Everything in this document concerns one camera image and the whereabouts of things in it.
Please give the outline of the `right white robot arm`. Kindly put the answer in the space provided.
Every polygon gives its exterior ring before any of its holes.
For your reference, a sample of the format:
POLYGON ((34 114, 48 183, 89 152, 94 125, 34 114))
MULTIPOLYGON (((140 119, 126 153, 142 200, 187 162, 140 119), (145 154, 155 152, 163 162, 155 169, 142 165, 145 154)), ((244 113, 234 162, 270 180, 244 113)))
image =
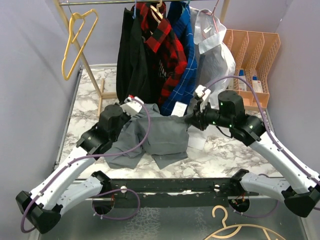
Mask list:
POLYGON ((306 218, 320 201, 320 175, 290 152, 260 118, 245 111, 243 98, 233 90, 218 94, 218 109, 209 102, 211 91, 200 85, 194 92, 196 105, 185 121, 204 131, 209 125, 229 129, 232 138, 264 157, 281 175, 275 180, 239 170, 229 189, 240 196, 259 193, 285 204, 295 215, 306 218))

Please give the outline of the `grey button shirt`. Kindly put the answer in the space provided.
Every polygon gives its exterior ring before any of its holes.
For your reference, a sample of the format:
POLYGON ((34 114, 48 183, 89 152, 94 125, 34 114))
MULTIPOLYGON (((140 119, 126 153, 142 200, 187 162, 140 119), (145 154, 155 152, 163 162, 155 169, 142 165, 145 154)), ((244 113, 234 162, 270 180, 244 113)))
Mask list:
POLYGON ((150 115, 150 122, 148 122, 146 110, 141 109, 123 126, 118 140, 106 153, 117 154, 137 146, 145 137, 150 124, 146 140, 131 152, 118 156, 106 156, 104 159, 110 168, 134 169, 144 154, 150 155, 159 169, 188 157, 190 125, 185 122, 186 117, 163 116, 155 103, 146 104, 145 107, 150 115))

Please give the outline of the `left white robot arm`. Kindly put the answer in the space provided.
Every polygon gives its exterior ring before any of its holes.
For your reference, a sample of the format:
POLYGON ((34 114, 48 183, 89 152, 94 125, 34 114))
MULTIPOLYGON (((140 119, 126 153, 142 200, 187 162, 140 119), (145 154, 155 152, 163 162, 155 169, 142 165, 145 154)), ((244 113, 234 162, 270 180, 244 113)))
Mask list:
POLYGON ((98 122, 81 135, 64 162, 48 178, 31 191, 22 190, 17 194, 15 200, 22 214, 20 229, 23 233, 28 233, 26 220, 34 230, 45 234, 57 225, 69 209, 89 197, 103 198, 110 193, 110 179, 101 172, 94 173, 78 186, 71 184, 106 154, 124 125, 141 109, 142 105, 136 101, 106 106, 98 122))

